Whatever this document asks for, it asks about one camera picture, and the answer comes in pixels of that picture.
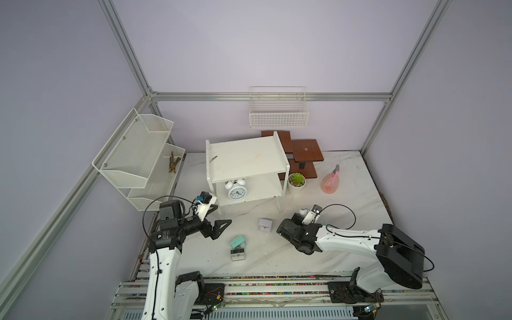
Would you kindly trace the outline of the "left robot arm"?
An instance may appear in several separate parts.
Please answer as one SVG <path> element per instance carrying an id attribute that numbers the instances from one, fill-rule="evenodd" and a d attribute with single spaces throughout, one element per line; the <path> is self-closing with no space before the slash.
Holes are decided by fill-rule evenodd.
<path id="1" fill-rule="evenodd" d="M 185 216 L 181 198 L 159 205 L 160 229 L 148 235 L 149 282 L 143 319 L 190 319 L 193 306 L 205 300 L 207 292 L 199 271 L 178 274 L 186 237 L 201 233 L 216 240 L 229 227 L 232 220 L 216 220 L 207 216 L 217 210 L 217 197 L 200 195 L 191 203 L 193 215 Z"/>

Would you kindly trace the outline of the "mint green square alarm clock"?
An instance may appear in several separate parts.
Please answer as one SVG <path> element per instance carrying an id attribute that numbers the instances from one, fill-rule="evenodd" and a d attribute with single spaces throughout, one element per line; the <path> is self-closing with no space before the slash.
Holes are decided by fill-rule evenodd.
<path id="1" fill-rule="evenodd" d="M 240 235 L 230 242 L 232 249 L 244 248 L 246 246 L 244 236 Z"/>

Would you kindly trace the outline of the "white twin-bell alarm clock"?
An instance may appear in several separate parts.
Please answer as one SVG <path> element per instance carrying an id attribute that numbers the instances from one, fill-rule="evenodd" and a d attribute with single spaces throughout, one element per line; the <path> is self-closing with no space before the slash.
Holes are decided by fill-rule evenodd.
<path id="1" fill-rule="evenodd" d="M 225 182 L 225 189 L 230 200 L 239 201 L 247 196 L 246 181 L 237 179 Z"/>

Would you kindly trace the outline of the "transparent square alarm clock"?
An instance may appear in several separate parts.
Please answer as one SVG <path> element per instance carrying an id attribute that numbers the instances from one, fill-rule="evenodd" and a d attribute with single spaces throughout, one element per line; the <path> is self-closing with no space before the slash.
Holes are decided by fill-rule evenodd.
<path id="1" fill-rule="evenodd" d="M 245 249 L 235 248 L 231 250 L 230 257 L 232 261 L 243 261 L 245 260 Z"/>

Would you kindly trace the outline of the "lilac square alarm clock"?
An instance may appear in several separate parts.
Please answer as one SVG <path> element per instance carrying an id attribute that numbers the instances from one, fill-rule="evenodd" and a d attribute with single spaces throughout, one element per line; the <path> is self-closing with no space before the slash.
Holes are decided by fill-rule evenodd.
<path id="1" fill-rule="evenodd" d="M 273 227 L 273 221 L 270 219 L 259 220 L 259 230 L 265 233 L 271 233 Z"/>

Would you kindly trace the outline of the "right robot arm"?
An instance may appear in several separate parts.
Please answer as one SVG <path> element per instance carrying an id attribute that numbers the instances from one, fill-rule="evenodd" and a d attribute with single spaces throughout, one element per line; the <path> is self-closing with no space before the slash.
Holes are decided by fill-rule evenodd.
<path id="1" fill-rule="evenodd" d="M 277 234 L 306 255 L 340 251 L 375 260 L 356 267 L 349 281 L 328 283 L 333 303 L 381 303 L 384 287 L 397 284 L 417 290 L 423 286 L 425 249 L 392 224 L 354 231 L 307 221 L 296 213 L 280 223 Z"/>

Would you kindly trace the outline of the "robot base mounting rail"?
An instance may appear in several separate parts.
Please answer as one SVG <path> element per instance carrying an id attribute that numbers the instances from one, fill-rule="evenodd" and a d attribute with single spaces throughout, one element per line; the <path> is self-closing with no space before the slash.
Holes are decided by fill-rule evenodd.
<path id="1" fill-rule="evenodd" d="M 346 304 L 334 288 L 349 277 L 244 275 L 205 278 L 192 319 L 447 319 L 428 279 L 421 289 L 390 285 L 366 302 Z"/>

